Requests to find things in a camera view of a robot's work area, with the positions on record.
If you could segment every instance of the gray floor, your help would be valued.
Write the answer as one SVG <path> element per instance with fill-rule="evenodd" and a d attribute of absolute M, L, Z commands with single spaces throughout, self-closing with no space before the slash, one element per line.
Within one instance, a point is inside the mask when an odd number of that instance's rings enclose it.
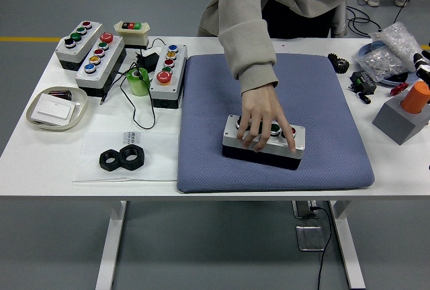
<path fill-rule="evenodd" d="M 0 37 L 62 37 L 85 19 L 102 22 L 107 31 L 120 20 L 135 20 L 148 22 L 152 36 L 194 36 L 208 1 L 0 0 Z M 381 28 L 399 11 L 393 0 L 381 0 L 379 8 L 348 4 Z M 428 7 L 429 0 L 413 0 L 398 17 L 419 44 L 430 40 Z M 0 42 L 1 151 L 55 46 Z M 428 205 L 364 201 L 350 215 L 367 289 L 428 289 Z M 8 199 L 0 201 L 0 217 L 0 289 L 95 288 L 108 226 L 100 203 Z M 300 224 L 320 224 L 328 232 L 323 217 L 295 220 L 290 202 L 131 203 L 114 289 L 316 289 L 320 255 L 298 251 Z M 321 289 L 348 289 L 335 242 Z"/>

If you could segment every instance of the hand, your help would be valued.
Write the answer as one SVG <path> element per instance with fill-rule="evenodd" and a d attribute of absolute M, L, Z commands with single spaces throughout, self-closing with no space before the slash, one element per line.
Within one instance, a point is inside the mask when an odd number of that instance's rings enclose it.
<path fill-rule="evenodd" d="M 244 139 L 243 135 L 251 118 L 251 129 Z M 296 142 L 293 138 L 291 126 L 285 118 L 272 84 L 264 85 L 242 94 L 242 120 L 236 138 L 242 142 L 243 148 L 248 148 L 249 144 L 258 135 L 261 120 L 263 120 L 263 131 L 254 147 L 255 152 L 263 149 L 269 140 L 272 120 L 276 120 L 284 132 L 288 148 L 291 152 L 296 152 Z"/>

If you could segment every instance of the blue cushion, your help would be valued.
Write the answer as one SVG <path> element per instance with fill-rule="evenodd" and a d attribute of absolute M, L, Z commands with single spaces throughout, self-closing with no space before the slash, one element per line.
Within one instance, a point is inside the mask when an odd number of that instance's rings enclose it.
<path fill-rule="evenodd" d="M 329 59 L 278 54 L 276 91 L 288 121 L 306 128 L 296 171 L 222 155 L 229 114 L 241 114 L 239 82 L 223 54 L 189 58 L 185 70 L 177 188 L 184 193 L 357 189 L 374 174 Z"/>

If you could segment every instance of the white table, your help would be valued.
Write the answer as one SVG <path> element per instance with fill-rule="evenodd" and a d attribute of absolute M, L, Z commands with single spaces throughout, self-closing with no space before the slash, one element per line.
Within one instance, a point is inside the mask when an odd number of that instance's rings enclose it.
<path fill-rule="evenodd" d="M 162 37 L 166 43 L 187 45 L 188 55 L 223 53 L 217 38 Z M 390 88 L 378 86 L 371 96 L 372 103 L 365 105 L 347 89 L 349 77 L 359 70 L 354 63 L 357 51 L 369 39 L 297 39 L 274 40 L 276 52 L 315 54 L 327 56 L 335 53 L 345 58 L 351 66 L 346 74 L 338 75 L 353 118 L 363 139 L 375 183 L 365 189 L 340 191 L 282 191 L 242 193 L 183 194 L 176 189 L 176 182 L 121 182 L 121 183 L 72 183 L 79 161 L 81 144 L 86 132 L 140 131 L 132 122 L 132 109 L 125 100 L 119 85 L 108 95 L 105 104 L 100 98 L 89 97 L 81 121 L 65 132 L 48 132 L 35 129 L 23 112 L 0 158 L 0 197 L 8 199 L 43 197 L 44 199 L 91 199 L 109 203 L 111 213 L 105 250 L 101 261 L 96 289 L 110 289 L 116 254 L 120 241 L 122 219 L 126 201 L 130 200 L 328 200 L 331 201 L 339 243 L 343 252 L 349 285 L 364 289 L 364 281 L 353 240 L 347 223 L 351 201 L 372 199 L 430 199 L 430 126 L 399 146 L 372 124 L 382 104 L 389 98 Z M 160 48 L 153 48 L 147 54 Z M 135 61 L 133 50 L 121 70 Z M 55 54 L 46 67 L 30 102 L 43 89 L 53 86 L 76 87 L 75 73 L 63 70 Z M 132 97 L 138 107 L 137 117 L 142 125 L 152 119 L 148 97 Z M 178 133 L 180 109 L 156 109 L 157 122 L 152 132 Z"/>

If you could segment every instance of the hex nut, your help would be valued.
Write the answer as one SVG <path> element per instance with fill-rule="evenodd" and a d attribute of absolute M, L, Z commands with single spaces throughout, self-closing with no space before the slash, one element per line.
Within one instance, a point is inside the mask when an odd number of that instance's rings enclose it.
<path fill-rule="evenodd" d="M 105 171 L 114 171 L 120 168 L 120 153 L 113 149 L 102 152 L 100 154 L 99 164 Z"/>
<path fill-rule="evenodd" d="M 130 156 L 136 156 L 132 160 L 127 160 Z M 129 144 L 120 150 L 120 164 L 122 168 L 129 171 L 135 171 L 143 166 L 145 162 L 145 153 L 143 149 L 135 144 Z"/>

